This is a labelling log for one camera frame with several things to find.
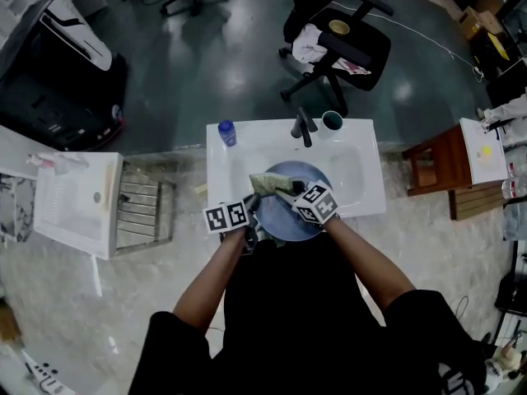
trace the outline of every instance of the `blue bottle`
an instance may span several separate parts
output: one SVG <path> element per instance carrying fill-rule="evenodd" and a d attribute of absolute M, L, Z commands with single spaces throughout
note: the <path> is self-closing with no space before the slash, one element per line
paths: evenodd
<path fill-rule="evenodd" d="M 232 121 L 222 121 L 217 125 L 217 131 L 227 146 L 234 146 L 236 144 L 236 129 Z"/>

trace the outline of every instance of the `blue plate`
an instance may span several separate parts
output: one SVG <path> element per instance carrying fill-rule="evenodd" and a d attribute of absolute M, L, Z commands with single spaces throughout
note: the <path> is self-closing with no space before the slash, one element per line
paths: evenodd
<path fill-rule="evenodd" d="M 281 162 L 273 165 L 267 172 L 308 179 L 310 181 L 322 180 L 331 187 L 331 183 L 324 173 L 306 162 Z M 264 230 L 277 239 L 284 241 L 304 241 L 312 239 L 321 232 L 319 227 L 304 222 L 297 213 L 292 211 L 286 201 L 277 195 L 267 196 L 262 199 L 262 203 L 256 211 L 256 217 Z"/>

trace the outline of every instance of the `wooden stool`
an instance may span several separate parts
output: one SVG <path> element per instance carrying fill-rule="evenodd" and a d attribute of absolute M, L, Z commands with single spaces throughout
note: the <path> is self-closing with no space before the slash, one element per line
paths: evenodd
<path fill-rule="evenodd" d="M 425 153 L 431 156 L 431 165 L 419 165 Z M 412 163 L 413 188 L 409 196 L 466 188 L 472 185 L 469 156 L 461 126 L 434 137 L 403 152 L 403 158 Z"/>

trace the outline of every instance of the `green floor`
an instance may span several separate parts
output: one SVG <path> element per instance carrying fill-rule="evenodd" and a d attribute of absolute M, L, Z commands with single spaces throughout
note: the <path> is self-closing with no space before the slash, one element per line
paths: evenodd
<path fill-rule="evenodd" d="M 356 0 L 336 0 L 357 7 Z M 395 21 L 440 42 L 470 60 L 469 47 L 447 12 L 427 0 L 383 0 Z M 205 142 L 205 125 L 286 119 L 302 105 L 314 117 L 333 108 L 322 81 L 299 91 L 286 105 L 279 91 L 301 78 L 297 65 L 277 55 L 292 0 L 203 0 L 192 17 L 190 0 L 174 3 L 169 18 L 161 4 L 108 0 L 93 29 L 128 61 L 126 127 L 104 150 L 168 151 Z M 345 85 L 350 118 L 373 119 L 377 139 L 413 144 L 487 107 L 484 83 L 469 66 L 433 43 L 368 16 L 392 40 L 383 77 L 371 92 Z"/>

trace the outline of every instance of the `chair armrest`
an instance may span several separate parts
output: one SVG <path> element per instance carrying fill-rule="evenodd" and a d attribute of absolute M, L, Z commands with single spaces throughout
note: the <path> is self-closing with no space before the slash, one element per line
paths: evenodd
<path fill-rule="evenodd" d="M 324 48 L 333 51 L 339 57 L 345 58 L 357 66 L 367 69 L 370 64 L 370 56 L 363 53 L 361 50 L 356 49 L 350 44 L 345 43 L 338 37 L 328 34 L 327 32 L 320 34 L 319 45 L 322 45 Z"/>
<path fill-rule="evenodd" d="M 375 8 L 380 10 L 383 13 L 386 13 L 388 16 L 394 15 L 394 9 L 392 9 L 387 4 L 383 3 L 381 0 L 360 0 L 362 5 L 358 8 L 357 12 L 353 17 L 357 16 L 359 19 L 362 19 L 371 9 Z"/>

